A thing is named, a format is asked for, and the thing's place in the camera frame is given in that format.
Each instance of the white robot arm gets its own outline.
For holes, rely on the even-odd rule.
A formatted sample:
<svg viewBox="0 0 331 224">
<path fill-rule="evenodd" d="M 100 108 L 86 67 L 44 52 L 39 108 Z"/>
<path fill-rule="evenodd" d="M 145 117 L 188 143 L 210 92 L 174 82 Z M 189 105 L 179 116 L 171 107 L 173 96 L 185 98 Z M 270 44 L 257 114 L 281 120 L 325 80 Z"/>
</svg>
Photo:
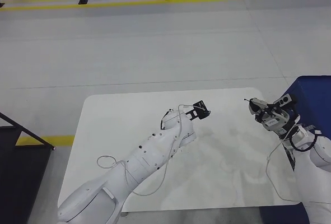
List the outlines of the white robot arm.
<svg viewBox="0 0 331 224">
<path fill-rule="evenodd" d="M 202 101 L 193 107 L 194 110 L 187 113 L 179 107 L 169 110 L 162 119 L 161 126 L 164 127 L 158 133 L 148 137 L 107 173 L 75 190 L 58 208 L 60 223 L 116 223 L 130 193 L 160 167 L 167 165 L 179 147 L 196 139 L 191 120 L 203 119 L 210 111 Z"/>
<path fill-rule="evenodd" d="M 331 140 L 297 125 L 296 100 L 289 94 L 273 104 L 253 98 L 251 114 L 283 141 L 310 223 L 331 223 Z"/>
</svg>

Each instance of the wire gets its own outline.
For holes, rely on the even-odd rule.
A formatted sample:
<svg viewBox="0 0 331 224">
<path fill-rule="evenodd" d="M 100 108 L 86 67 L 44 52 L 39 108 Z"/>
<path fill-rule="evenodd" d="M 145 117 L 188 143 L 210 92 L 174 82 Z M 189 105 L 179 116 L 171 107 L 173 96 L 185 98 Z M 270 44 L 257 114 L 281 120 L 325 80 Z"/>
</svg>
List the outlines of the wire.
<svg viewBox="0 0 331 224">
<path fill-rule="evenodd" d="M 194 105 L 185 105 L 185 104 L 179 104 L 179 105 L 178 105 L 178 117 L 179 117 L 179 123 L 180 123 L 179 133 L 178 133 L 177 136 L 175 136 L 175 138 L 174 138 L 174 140 L 173 140 L 173 142 L 172 142 L 172 144 L 171 144 L 170 151 L 169 151 L 169 154 L 168 154 L 168 156 L 167 156 L 167 161 L 166 161 L 166 164 L 165 164 L 164 175 L 163 175 L 163 178 L 162 178 L 162 180 L 161 180 L 159 186 L 158 186 L 154 191 L 152 191 L 151 193 L 148 193 L 148 194 L 140 194 L 140 193 L 135 192 L 134 190 L 131 190 L 133 194 L 135 194 L 135 195 L 137 195 L 137 196 L 144 196 L 144 197 L 145 197 L 145 196 L 152 195 L 152 194 L 154 194 L 155 192 L 157 192 L 157 191 L 160 189 L 160 187 L 162 186 L 162 184 L 164 183 L 165 176 L 166 176 L 167 166 L 168 166 L 168 164 L 169 164 L 169 160 L 170 160 L 170 158 L 171 158 L 171 156 L 170 156 L 170 155 L 171 155 L 171 151 L 173 150 L 173 146 L 174 146 L 175 141 L 178 140 L 178 138 L 180 137 L 180 135 L 181 135 L 181 130 L 182 130 L 182 128 L 183 128 L 183 124 L 182 124 L 182 122 L 181 122 L 181 116 L 180 116 L 180 106 L 183 106 L 184 108 L 185 108 L 185 107 L 192 106 L 192 107 L 194 107 L 194 108 L 200 108 L 200 109 L 202 109 L 202 110 L 205 110 L 204 108 L 201 108 L 201 107 L 199 107 L 199 106 L 194 106 Z M 115 165 L 113 165 L 113 166 L 109 166 L 109 167 L 103 167 L 103 166 L 99 165 L 99 159 L 100 159 L 100 158 L 103 158 L 103 157 L 109 157 L 109 158 L 112 158 L 112 159 L 115 161 Z M 102 169 L 111 169 L 111 168 L 113 168 L 114 166 L 116 166 L 116 165 L 119 164 L 119 163 L 122 163 L 123 166 L 124 166 L 124 176 L 125 176 L 125 181 L 127 182 L 127 186 L 129 187 L 128 178 L 127 178 L 127 163 L 126 163 L 124 160 L 119 160 L 119 161 L 117 162 L 117 160 L 116 160 L 113 156 L 100 156 L 100 157 L 98 157 L 98 159 L 97 159 L 97 165 L 98 165 L 100 168 L 102 168 Z"/>
<path fill-rule="evenodd" d="M 292 131 L 292 129 L 296 126 L 296 124 L 299 122 L 299 119 L 295 120 L 295 123 L 293 124 L 293 126 L 291 127 L 291 129 L 287 132 L 286 136 L 283 138 L 283 140 L 280 141 L 280 143 L 272 150 L 272 152 L 268 155 L 267 157 L 267 164 L 266 164 L 266 176 L 267 178 L 270 180 L 272 187 L 275 189 L 276 194 L 278 195 L 279 198 L 281 198 L 282 200 L 286 200 L 288 202 L 300 202 L 297 200 L 290 200 L 290 199 L 286 199 L 286 198 L 282 198 L 281 195 L 278 193 L 275 185 L 273 184 L 273 181 L 271 180 L 270 176 L 268 175 L 268 164 L 270 163 L 270 159 L 271 159 L 271 155 L 272 153 L 286 140 L 287 136 L 289 135 L 289 133 Z"/>
</svg>

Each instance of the yellow stripe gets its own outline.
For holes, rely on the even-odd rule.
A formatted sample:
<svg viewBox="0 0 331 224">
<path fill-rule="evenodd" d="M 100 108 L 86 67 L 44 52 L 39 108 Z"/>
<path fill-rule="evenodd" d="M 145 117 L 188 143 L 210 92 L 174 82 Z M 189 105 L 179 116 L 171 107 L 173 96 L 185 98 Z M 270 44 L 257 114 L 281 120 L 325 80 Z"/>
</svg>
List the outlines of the yellow stripe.
<svg viewBox="0 0 331 224">
<path fill-rule="evenodd" d="M 74 141 L 74 136 L 43 136 L 41 138 L 54 146 L 72 146 Z M 20 137 L 16 143 L 17 146 L 27 146 L 31 144 L 41 143 L 28 136 Z"/>
<path fill-rule="evenodd" d="M 0 11 L 16 10 L 66 10 L 70 8 L 95 8 L 95 7 L 115 7 L 115 6 L 137 6 L 144 4 L 172 4 L 172 3 L 199 3 L 199 2 L 224 2 L 224 0 L 159 0 L 159 1 L 139 1 L 139 2 L 109 2 L 94 4 L 65 4 L 51 6 L 14 6 L 2 7 Z"/>
</svg>

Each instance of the blue panel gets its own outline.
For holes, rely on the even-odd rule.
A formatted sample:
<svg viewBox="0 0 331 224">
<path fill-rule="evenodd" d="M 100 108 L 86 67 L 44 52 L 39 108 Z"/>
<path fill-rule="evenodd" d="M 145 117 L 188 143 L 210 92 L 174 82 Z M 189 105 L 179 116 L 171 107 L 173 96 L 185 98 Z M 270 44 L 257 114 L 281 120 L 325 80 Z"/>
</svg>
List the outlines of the blue panel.
<svg viewBox="0 0 331 224">
<path fill-rule="evenodd" d="M 304 126 L 313 124 L 331 139 L 331 76 L 299 77 L 287 93 L 297 97 L 300 123 Z M 302 204 L 261 207 L 260 211 L 264 223 L 309 223 Z"/>
<path fill-rule="evenodd" d="M 300 123 L 313 124 L 331 139 L 331 76 L 299 77 L 286 93 L 297 97 Z"/>
</svg>

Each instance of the white table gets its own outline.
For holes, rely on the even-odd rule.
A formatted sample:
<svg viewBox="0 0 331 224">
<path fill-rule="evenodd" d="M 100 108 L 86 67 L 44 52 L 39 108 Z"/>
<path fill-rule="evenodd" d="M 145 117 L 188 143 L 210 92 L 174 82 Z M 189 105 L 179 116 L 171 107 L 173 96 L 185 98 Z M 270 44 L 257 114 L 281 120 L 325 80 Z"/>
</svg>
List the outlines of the white table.
<svg viewBox="0 0 331 224">
<path fill-rule="evenodd" d="M 169 162 L 157 193 L 131 194 L 123 212 L 291 204 L 279 199 L 265 175 L 266 158 L 279 140 L 251 116 L 244 98 L 252 97 L 262 99 L 262 94 L 254 88 L 231 88 L 90 96 L 83 106 L 58 206 L 84 182 L 107 172 L 97 166 L 99 156 L 124 158 L 160 128 L 169 108 L 199 100 L 212 113 L 193 120 L 198 138 Z M 153 191 L 163 171 L 164 167 L 136 191 Z M 299 199 L 282 147 L 271 158 L 269 174 L 281 196 Z"/>
</svg>

